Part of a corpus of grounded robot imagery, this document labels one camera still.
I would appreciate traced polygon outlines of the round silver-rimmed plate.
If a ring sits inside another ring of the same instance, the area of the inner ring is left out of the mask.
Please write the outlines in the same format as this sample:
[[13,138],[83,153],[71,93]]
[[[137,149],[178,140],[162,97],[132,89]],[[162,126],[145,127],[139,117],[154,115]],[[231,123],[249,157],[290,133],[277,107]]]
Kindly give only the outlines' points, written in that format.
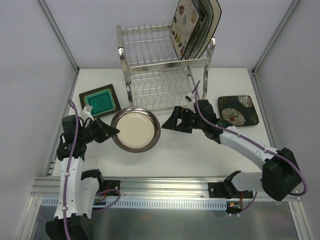
[[114,115],[110,125],[119,130],[114,143],[130,153],[143,153],[159,141],[161,127],[157,117],[143,107],[126,107]]

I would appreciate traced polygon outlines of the black square plate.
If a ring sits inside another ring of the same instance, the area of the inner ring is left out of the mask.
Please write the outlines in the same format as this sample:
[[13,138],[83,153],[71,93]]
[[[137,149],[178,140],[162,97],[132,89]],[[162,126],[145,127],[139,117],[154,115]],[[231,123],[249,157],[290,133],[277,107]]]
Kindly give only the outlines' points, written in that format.
[[114,86],[108,84],[79,94],[81,108],[91,106],[93,117],[103,117],[119,112],[121,106],[117,98]]

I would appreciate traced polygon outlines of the dark floral square plate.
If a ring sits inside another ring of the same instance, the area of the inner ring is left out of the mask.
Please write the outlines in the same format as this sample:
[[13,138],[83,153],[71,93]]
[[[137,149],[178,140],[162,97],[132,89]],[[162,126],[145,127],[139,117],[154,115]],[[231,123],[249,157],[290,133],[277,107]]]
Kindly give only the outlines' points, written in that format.
[[255,126],[259,117],[250,95],[220,96],[217,99],[221,118],[236,127]]

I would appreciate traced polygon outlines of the colourful flower plate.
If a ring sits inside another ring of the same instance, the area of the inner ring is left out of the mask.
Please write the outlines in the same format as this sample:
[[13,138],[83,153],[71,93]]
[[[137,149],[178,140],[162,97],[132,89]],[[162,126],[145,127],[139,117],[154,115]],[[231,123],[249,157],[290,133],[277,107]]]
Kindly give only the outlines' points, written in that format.
[[186,60],[196,58],[197,52],[200,49],[203,27],[205,26],[208,19],[207,11],[204,8],[202,2],[200,0],[193,0],[192,2],[195,3],[196,8],[198,9],[199,21],[191,34],[189,43],[186,46],[184,54]]
[[200,21],[199,4],[196,0],[180,0],[170,26],[170,38],[180,61],[183,59],[191,35]]

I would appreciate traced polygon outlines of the white square plate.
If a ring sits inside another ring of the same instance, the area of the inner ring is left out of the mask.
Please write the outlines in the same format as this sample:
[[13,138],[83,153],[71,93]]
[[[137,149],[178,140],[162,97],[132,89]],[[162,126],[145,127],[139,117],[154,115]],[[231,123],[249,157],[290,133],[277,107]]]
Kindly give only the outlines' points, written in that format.
[[200,58],[201,55],[205,52],[207,46],[210,44],[211,39],[214,37],[218,24],[222,16],[222,8],[218,0],[201,0],[203,6],[205,4],[208,6],[208,17],[209,17],[209,26],[205,33],[204,41],[197,53],[197,58]]
[[209,37],[209,33],[211,30],[211,26],[214,20],[214,9],[210,0],[199,0],[200,10],[203,10],[206,13],[206,21],[201,28],[201,31],[197,35],[196,41],[194,43],[194,47],[190,54],[191,59],[198,59],[201,57],[203,52],[205,51],[208,43],[207,38]]

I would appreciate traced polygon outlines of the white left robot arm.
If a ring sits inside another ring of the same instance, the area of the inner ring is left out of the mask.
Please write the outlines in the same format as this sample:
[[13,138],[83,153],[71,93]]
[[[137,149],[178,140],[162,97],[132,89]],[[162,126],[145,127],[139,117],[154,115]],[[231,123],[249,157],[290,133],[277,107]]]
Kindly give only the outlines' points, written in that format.
[[60,166],[60,190],[53,220],[45,232],[52,240],[92,240],[96,195],[105,190],[99,169],[83,170],[87,144],[103,143],[120,131],[96,117],[88,125],[76,115],[62,119],[63,133],[56,151]]

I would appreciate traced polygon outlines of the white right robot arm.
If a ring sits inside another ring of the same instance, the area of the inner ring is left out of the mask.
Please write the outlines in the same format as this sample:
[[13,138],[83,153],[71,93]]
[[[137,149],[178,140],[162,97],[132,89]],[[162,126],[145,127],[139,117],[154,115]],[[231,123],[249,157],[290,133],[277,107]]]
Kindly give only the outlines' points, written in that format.
[[197,100],[193,106],[194,110],[175,106],[162,129],[188,134],[201,130],[209,140],[235,150],[260,169],[259,172],[234,171],[215,189],[218,195],[231,199],[245,191],[265,192],[272,199],[282,201],[293,195],[299,184],[305,183],[291,150],[266,147],[241,134],[230,122],[216,116],[208,100]]

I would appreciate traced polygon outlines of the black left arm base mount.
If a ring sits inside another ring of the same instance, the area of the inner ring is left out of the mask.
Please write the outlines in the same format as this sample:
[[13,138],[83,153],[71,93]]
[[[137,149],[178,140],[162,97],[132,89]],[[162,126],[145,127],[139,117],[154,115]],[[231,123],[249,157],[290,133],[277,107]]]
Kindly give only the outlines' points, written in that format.
[[[111,179],[104,180],[104,187],[101,191],[103,192],[103,191],[112,190],[112,189],[116,189],[119,191],[121,189],[121,181],[120,180],[111,180]],[[109,192],[100,193],[99,196],[118,197],[119,193],[115,190],[112,190]]]

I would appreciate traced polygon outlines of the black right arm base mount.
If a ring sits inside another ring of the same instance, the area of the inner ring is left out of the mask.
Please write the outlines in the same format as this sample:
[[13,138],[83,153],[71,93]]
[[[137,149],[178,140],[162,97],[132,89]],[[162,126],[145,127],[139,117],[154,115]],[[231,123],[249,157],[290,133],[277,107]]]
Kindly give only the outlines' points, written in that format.
[[223,198],[223,199],[252,199],[252,191],[239,191],[232,184],[232,179],[241,171],[237,170],[227,176],[222,182],[209,182],[208,194],[210,198]]

